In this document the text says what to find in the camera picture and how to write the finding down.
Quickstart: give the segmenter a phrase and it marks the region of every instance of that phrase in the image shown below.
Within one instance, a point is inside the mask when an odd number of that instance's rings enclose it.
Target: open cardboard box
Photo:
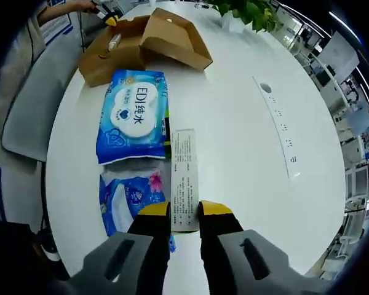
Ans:
[[[108,52],[108,43],[117,33],[122,39]],[[91,87],[110,83],[117,69],[145,70],[149,50],[200,71],[213,62],[193,23],[157,8],[151,15],[121,20],[106,28],[82,55],[79,71]]]

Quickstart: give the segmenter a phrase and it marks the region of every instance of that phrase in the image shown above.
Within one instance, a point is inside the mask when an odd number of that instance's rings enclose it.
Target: blue wet wipes package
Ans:
[[[165,201],[158,169],[100,176],[100,209],[107,235],[127,232],[145,206]]]
[[[126,158],[165,158],[164,73],[118,70],[105,95],[98,130],[98,163]]]

